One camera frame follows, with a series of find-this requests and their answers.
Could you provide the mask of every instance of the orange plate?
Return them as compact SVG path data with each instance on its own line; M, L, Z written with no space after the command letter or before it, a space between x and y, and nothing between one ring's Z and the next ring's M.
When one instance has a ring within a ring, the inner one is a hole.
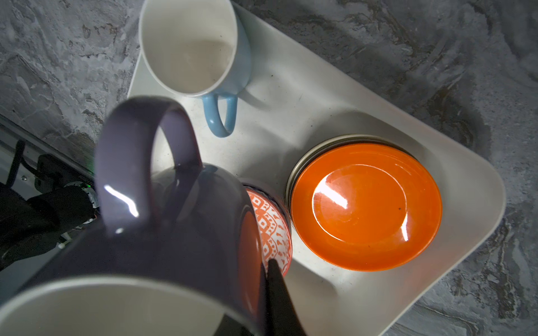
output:
M443 205L437 184L392 147L353 144L316 158L291 198L297 234L322 259L386 270L419 255L435 237Z

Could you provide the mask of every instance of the countertop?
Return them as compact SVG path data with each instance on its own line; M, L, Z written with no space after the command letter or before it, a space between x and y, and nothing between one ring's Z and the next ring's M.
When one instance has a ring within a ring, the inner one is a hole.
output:
M506 184L493 236L386 335L537 334L538 3L238 3L489 160ZM92 169L135 68L142 0L0 5L0 113Z

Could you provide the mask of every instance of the patterned bowl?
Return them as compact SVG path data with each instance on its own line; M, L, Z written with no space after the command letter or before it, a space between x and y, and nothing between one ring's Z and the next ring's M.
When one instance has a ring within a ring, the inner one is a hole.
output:
M292 261L291 220L281 201L252 184L243 185L250 196L263 244L265 270L270 259L278 262L286 276Z

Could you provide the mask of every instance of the plastic tray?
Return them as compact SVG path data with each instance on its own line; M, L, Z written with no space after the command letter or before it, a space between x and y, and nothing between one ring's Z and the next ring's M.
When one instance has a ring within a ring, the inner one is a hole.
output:
M162 88L141 57L129 96L177 99L190 115L205 162L265 182L281 194L297 160L337 135L377 135L414 155L437 182L444 211L437 237L413 261L374 273L341 269L318 258L292 230L294 253L286 284L307 334L382 334L495 230L506 205L502 180L480 156L253 14L236 9L251 43L253 71L239 95L236 129L230 137L215 137L206 125L202 101ZM166 140L158 133L152 170L171 165Z

